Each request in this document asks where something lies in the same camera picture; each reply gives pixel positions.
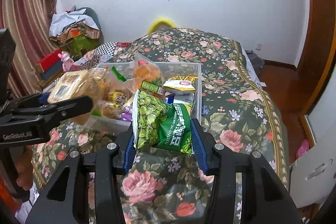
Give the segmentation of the left hand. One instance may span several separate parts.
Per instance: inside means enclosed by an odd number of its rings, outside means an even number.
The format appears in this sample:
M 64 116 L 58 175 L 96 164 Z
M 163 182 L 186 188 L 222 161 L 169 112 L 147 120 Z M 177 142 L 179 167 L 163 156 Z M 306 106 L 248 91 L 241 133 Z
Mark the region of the left hand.
M 28 145 L 24 148 L 22 155 L 15 162 L 15 168 L 18 173 L 16 180 L 17 185 L 28 191 L 33 186 L 33 165 L 32 161 L 32 146 Z

